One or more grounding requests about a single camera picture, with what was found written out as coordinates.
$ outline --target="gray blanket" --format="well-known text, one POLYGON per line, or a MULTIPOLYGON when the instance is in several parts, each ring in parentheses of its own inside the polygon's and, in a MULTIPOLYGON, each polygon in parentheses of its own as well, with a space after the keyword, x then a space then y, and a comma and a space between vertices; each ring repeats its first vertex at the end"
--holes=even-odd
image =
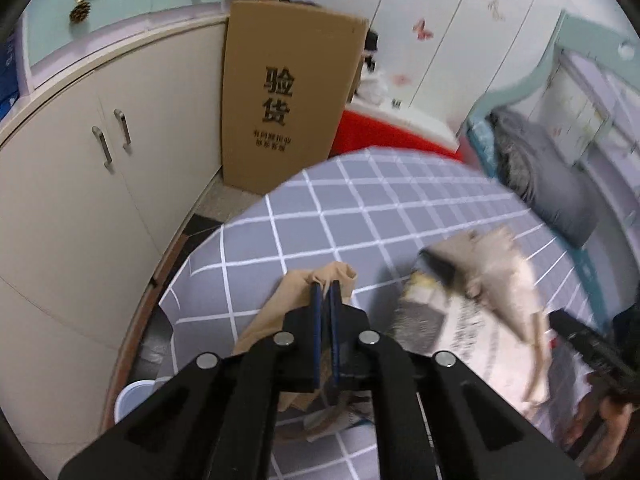
POLYGON ((545 129, 507 108, 489 116, 501 181, 572 246, 581 248, 598 217, 590 179, 567 166, 545 129))

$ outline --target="butterfly sticker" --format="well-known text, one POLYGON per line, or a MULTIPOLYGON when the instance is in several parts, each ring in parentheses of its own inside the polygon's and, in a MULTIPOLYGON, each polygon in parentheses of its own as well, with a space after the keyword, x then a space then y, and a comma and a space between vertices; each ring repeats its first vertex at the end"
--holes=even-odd
POLYGON ((405 74, 391 76, 391 82, 396 86, 405 86, 411 83, 411 78, 405 74))
POLYGON ((418 23, 414 25, 414 32, 418 33, 418 41, 430 40, 433 38, 433 32, 429 29, 424 29, 425 21, 424 18, 418 20, 418 23))
POLYGON ((491 11, 491 17, 494 19, 494 22, 503 22, 506 20, 504 14, 500 12, 498 6, 500 5, 500 0, 491 0, 489 5, 486 6, 487 9, 491 11))

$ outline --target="person's hand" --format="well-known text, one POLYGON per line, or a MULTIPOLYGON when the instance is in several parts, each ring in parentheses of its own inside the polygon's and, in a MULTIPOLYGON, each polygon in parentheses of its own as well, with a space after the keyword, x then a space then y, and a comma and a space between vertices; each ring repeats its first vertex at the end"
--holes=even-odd
POLYGON ((596 374, 589 374, 586 377, 586 381, 593 388, 578 403, 578 409, 566 432, 564 443, 568 447, 573 445, 582 436, 585 426, 598 410, 606 425, 607 433, 582 466, 583 472, 594 474, 608 467, 618 454, 618 449, 622 444, 631 420, 633 406, 616 402, 609 396, 598 402, 600 398, 598 390, 601 390, 601 381, 596 374))
POLYGON ((611 397, 605 397, 600 402, 600 416, 605 421, 607 434, 594 452, 585 460, 582 471, 594 474, 608 467, 618 454, 618 449, 625 437, 633 405, 616 402, 611 397))

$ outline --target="cardboard box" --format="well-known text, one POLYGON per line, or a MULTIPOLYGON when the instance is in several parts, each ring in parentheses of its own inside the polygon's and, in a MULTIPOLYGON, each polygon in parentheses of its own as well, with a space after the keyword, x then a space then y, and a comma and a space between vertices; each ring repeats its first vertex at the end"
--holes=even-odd
POLYGON ((351 83, 351 88, 349 88, 349 95, 347 96, 348 103, 353 101, 353 96, 356 95, 356 90, 358 89, 358 86, 360 86, 360 79, 362 78, 363 66, 364 66, 364 55, 360 57, 360 62, 358 63, 356 73, 353 76, 353 82, 351 83))
POLYGON ((225 184, 264 194, 326 160, 367 27, 319 7, 232 4, 222 92, 225 184))

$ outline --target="screw head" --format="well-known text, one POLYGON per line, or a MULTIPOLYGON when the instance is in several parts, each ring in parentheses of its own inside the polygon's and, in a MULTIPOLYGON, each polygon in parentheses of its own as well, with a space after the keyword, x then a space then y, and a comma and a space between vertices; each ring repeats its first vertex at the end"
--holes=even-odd
POLYGON ((451 352, 438 352, 436 354, 436 362, 440 366, 444 366, 446 368, 452 367, 456 364, 456 356, 451 352))
POLYGON ((273 342, 278 346, 291 346, 295 340, 291 332, 278 332, 273 336, 273 342))
POLYGON ((216 366, 218 366, 218 357, 215 354, 211 353, 200 354, 196 358, 196 364, 198 365, 198 368, 201 368, 203 370, 215 368, 216 366))
POLYGON ((358 339, 363 345, 375 345, 378 341, 380 341, 380 334, 378 332, 374 332, 373 330, 365 330, 360 332, 358 339))

